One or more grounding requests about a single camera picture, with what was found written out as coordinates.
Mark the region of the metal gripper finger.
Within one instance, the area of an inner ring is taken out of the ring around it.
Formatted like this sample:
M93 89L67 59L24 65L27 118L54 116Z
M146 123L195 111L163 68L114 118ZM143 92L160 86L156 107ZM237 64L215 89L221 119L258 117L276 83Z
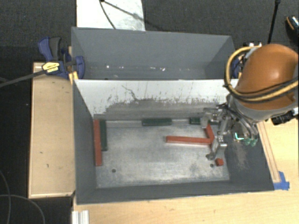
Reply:
M223 115L224 110L222 108L204 108L200 117L200 125L203 129L207 128L208 124L217 125L220 128Z
M210 153L208 153L206 155L206 158L208 160L214 160L216 158L216 155L218 153L218 151L220 149L225 149L227 148L227 143L224 141L224 138L221 136L221 137L216 137L211 146L210 146Z

